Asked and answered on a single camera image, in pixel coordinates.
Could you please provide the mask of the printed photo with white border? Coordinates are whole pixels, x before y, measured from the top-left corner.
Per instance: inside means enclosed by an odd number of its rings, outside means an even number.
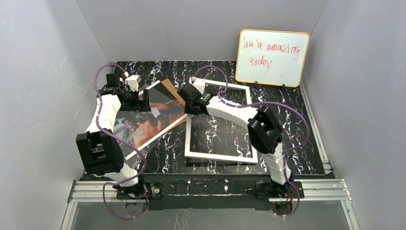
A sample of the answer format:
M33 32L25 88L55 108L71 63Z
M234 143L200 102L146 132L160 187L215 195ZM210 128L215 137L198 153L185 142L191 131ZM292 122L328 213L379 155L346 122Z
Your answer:
M170 94L161 81L147 86L150 112L119 111L113 133L135 146L147 151L157 139L174 127L184 115L184 107Z

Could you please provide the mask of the clear plastic sheet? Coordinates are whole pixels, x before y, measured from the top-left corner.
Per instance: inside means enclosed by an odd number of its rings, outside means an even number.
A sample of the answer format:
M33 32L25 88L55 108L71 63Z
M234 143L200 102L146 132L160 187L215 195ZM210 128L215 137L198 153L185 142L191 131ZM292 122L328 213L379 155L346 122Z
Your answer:
M167 139L184 116L184 107L173 85L162 82L147 87L150 111L120 110L113 132L138 148L147 158L147 173L166 173Z

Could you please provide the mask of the white wooden picture frame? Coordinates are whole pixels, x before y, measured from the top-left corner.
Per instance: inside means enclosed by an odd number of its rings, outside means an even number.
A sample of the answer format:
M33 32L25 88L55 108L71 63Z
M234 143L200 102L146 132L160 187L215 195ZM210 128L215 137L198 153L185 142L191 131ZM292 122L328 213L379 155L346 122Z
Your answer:
M222 116L187 115L184 156L191 159L257 164L248 132Z

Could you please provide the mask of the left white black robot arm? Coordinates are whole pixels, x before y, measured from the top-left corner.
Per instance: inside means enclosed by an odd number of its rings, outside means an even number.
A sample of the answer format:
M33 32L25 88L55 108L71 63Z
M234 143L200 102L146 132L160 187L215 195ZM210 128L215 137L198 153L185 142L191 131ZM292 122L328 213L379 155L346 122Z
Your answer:
M85 172L105 176L116 182L113 186L124 195L140 199L147 194L147 187L124 161L121 142L112 137L115 119L120 110L130 112L150 111L148 91L139 99L140 76L110 73L107 83L97 90L97 107L91 124L78 134L76 144Z

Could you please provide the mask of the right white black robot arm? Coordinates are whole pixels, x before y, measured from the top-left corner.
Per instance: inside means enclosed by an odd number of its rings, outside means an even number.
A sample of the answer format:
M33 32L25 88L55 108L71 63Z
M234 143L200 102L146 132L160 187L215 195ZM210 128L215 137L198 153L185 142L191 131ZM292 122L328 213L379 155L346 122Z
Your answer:
M271 177L269 181L256 183L253 194L257 198L281 197L290 202L294 197L301 197L285 157L283 128L268 106L255 108L251 104L234 103L205 93L204 86L195 82L187 83L177 93L185 101L185 113L217 116L248 131L250 143L265 158Z

